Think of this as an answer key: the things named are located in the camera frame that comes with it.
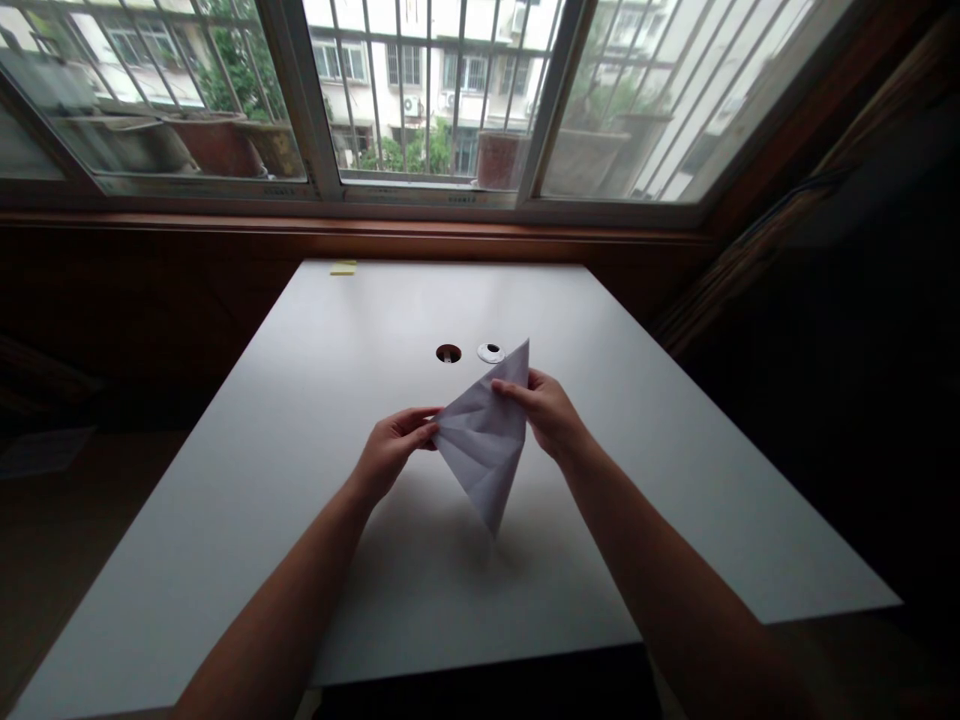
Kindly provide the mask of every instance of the table surface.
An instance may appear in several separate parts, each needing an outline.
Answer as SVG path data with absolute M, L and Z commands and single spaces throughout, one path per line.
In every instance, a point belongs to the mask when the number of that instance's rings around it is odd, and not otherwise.
M 477 355 L 487 342 L 510 351 L 530 338 L 531 365 L 563 383 L 600 443 L 762 621 L 899 602 L 584 268 L 330 267 L 300 266 L 11 717 L 173 704 L 373 424 L 452 401 L 489 370 Z M 444 343 L 460 362 L 437 360 Z M 411 458 L 363 535 L 313 681 L 639 639 L 529 434 L 495 544 L 443 458 Z

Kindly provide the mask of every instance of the sticky note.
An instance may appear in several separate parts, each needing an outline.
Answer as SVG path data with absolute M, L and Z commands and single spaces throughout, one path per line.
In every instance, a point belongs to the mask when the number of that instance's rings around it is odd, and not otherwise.
M 337 260 L 330 268 L 331 275 L 353 275 L 356 271 L 356 260 Z

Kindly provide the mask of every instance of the white paper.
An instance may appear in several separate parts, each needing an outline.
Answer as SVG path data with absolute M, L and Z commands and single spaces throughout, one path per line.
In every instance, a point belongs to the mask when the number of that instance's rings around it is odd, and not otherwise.
M 433 418 L 440 426 L 434 445 L 494 537 L 523 452 L 527 415 L 491 384 L 500 379 L 526 387 L 529 365 L 528 339 Z

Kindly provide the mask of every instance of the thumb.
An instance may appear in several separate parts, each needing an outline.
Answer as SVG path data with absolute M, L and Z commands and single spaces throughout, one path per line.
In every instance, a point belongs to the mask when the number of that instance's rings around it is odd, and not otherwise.
M 534 405 L 535 397 L 533 390 L 520 387 L 516 383 L 508 383 L 505 380 L 494 380 L 492 387 L 495 393 L 515 400 L 524 410 L 530 410 Z
M 421 447 L 427 440 L 432 438 L 436 434 L 437 430 L 440 429 L 440 426 L 436 423 L 427 423 L 423 427 L 419 427 L 414 430 L 412 433 L 403 436 L 403 446 L 407 453 L 412 453 L 417 448 Z

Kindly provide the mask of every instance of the paper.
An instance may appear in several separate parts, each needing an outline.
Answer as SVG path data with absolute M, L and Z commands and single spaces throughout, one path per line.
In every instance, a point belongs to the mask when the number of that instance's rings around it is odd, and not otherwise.
M 0 480 L 62 472 L 96 428 L 21 435 L 0 457 Z
M 356 260 L 337 260 L 330 268 L 331 275 L 353 275 L 356 271 Z
M 490 534 L 497 536 L 527 436 L 527 416 L 513 400 L 493 392 L 493 380 L 526 387 L 530 340 L 475 382 L 433 418 L 433 443 L 467 492 Z

